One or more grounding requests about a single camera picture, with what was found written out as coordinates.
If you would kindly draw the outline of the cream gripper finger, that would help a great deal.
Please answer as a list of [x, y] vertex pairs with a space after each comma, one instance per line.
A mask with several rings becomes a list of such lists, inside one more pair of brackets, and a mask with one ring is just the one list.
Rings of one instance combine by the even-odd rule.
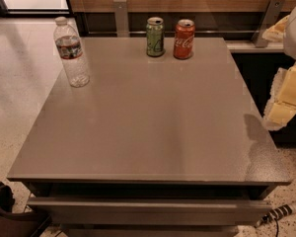
[[268, 41], [283, 42], [286, 39], [286, 26], [289, 16], [283, 17], [276, 24], [269, 27], [262, 34], [262, 38]]
[[263, 111], [263, 126], [270, 131], [285, 127], [296, 115], [296, 62], [275, 74], [270, 98]]

